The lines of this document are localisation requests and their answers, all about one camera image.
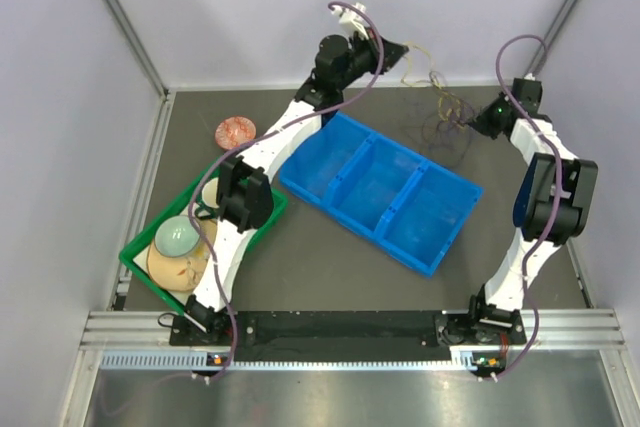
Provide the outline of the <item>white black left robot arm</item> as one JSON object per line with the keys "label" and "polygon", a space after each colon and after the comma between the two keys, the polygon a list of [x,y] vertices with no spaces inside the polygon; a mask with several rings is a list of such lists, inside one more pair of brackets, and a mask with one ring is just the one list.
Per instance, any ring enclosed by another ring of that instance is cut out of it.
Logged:
{"label": "white black left robot arm", "polygon": [[347,105],[344,91],[364,75],[377,79],[408,52],[367,28],[345,38],[322,39],[310,76],[284,114],[260,138],[230,149],[213,168],[217,177],[216,237],[205,242],[210,255],[184,315],[205,343],[216,343],[234,328],[233,282],[245,251],[274,210],[271,182],[286,160]]}

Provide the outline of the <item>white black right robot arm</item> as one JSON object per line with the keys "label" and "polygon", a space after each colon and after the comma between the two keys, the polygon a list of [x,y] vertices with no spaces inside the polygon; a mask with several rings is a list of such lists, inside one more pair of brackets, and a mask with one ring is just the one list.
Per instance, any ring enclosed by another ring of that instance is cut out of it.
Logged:
{"label": "white black right robot arm", "polygon": [[516,78],[508,94],[470,122],[481,135],[505,135],[527,164],[513,207],[511,245],[497,272],[470,300],[467,331],[481,343],[518,335],[525,294],[546,261],[583,232],[593,199],[598,166],[569,151],[549,117],[538,113],[542,94],[533,75]]}

